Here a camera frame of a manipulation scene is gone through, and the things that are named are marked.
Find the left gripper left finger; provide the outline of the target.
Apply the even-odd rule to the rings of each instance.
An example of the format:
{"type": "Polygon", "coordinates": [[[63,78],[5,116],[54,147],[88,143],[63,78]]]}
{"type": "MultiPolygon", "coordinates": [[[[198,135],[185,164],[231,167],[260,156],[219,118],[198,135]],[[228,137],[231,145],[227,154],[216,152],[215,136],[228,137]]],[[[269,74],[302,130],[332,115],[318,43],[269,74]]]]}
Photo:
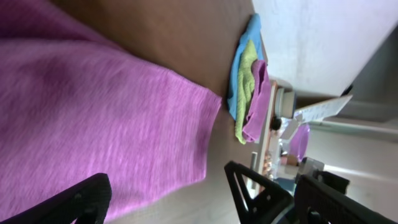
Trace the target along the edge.
{"type": "Polygon", "coordinates": [[[97,173],[3,224],[103,224],[112,197],[107,174],[97,173]]]}

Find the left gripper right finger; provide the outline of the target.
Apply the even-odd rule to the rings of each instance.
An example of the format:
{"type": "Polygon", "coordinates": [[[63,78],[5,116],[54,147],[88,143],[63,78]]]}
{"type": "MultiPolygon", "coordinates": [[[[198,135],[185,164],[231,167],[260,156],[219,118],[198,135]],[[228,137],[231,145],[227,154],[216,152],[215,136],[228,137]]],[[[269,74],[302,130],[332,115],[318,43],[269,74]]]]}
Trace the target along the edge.
{"type": "Polygon", "coordinates": [[[295,223],[294,198],[277,183],[234,161],[224,166],[241,224],[295,223]],[[244,177],[264,187],[252,198],[244,177]]]}

